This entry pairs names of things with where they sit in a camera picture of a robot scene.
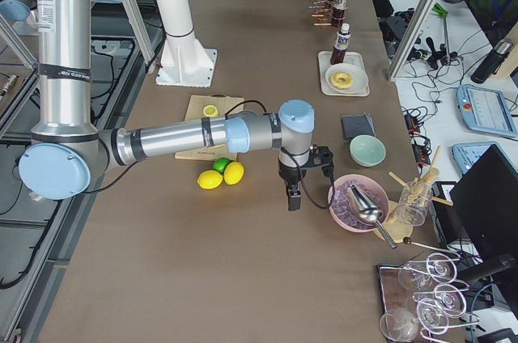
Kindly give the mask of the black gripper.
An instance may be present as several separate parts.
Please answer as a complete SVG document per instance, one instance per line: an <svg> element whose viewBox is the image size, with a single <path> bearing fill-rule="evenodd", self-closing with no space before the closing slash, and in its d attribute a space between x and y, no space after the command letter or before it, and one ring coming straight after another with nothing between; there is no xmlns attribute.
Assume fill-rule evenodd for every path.
<svg viewBox="0 0 518 343"><path fill-rule="evenodd" d="M311 169L321 169L331 184L334 183L333 153L327 146L310 145L305 152L307 159L303 162L301 155L290 153L285 147L280 149L278 174L285 181L287 204L289 211L300 209L302 194L299 182L304 180L306 172Z"/></svg>

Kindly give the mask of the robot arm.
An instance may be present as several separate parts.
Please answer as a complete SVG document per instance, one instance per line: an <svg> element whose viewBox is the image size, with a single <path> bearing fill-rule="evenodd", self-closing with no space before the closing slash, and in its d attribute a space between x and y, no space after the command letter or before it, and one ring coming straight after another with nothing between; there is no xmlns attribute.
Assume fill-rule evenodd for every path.
<svg viewBox="0 0 518 343"><path fill-rule="evenodd" d="M242 111L155 128L98 130L91 122L91 4L37 0L40 121L19 161L23 183L63 200L89 193L115 167L149 158L224 145L231 153L276 149L288 207L297 210L307 170L333 176L333 155L312 144L313 107L289 100L274 113Z"/></svg>

